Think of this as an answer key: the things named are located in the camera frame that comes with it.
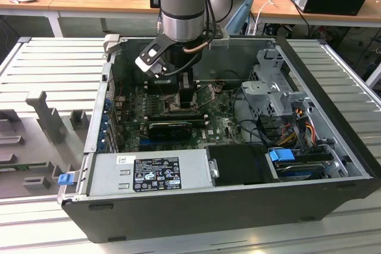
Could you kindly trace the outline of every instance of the motherboard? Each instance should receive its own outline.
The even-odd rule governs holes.
[[[156,86],[136,87],[116,102],[120,151],[203,149],[243,143],[232,117],[236,90],[223,84],[200,84],[190,108],[180,108],[178,93]]]

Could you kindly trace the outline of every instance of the gray robot arm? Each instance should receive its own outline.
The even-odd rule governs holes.
[[[168,50],[170,63],[179,68],[196,57],[192,51],[207,46],[202,37],[205,0],[161,0],[161,13],[164,34],[149,44],[135,61],[143,72],[155,77],[166,70],[161,55],[168,54]]]

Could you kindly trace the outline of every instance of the green circuit board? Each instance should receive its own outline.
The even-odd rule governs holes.
[[[223,90],[216,84],[205,84],[194,94],[193,106],[178,109],[176,94],[152,95],[143,88],[136,88],[126,96],[120,122],[123,127],[123,152],[145,152],[160,150],[203,149],[208,145],[243,143],[241,132],[231,114],[232,90]],[[192,123],[192,136],[180,142],[152,142],[149,125],[176,120],[152,121],[168,113],[185,112],[198,118],[180,120]]]

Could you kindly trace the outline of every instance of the floor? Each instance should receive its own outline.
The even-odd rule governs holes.
[[[65,37],[103,37],[101,23],[96,18],[62,18],[61,26]],[[123,36],[153,36],[156,33],[154,20],[122,20],[108,19],[107,26],[111,33]],[[303,39],[306,26],[295,26],[293,38]],[[337,28],[326,27],[328,35],[336,33]],[[351,66],[358,61],[365,47],[377,33],[377,28],[351,28],[347,36],[336,49],[336,52]],[[317,36],[326,37],[326,32],[318,32]],[[53,37],[49,22],[44,17],[2,16],[0,18],[0,62],[6,57],[20,36]],[[364,57],[356,65],[356,72],[364,74],[368,63],[375,57],[375,49],[381,42],[374,41]]]

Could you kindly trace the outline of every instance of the warning label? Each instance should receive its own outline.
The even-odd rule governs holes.
[[[133,171],[133,190],[136,192],[181,189],[178,157],[137,159]]]

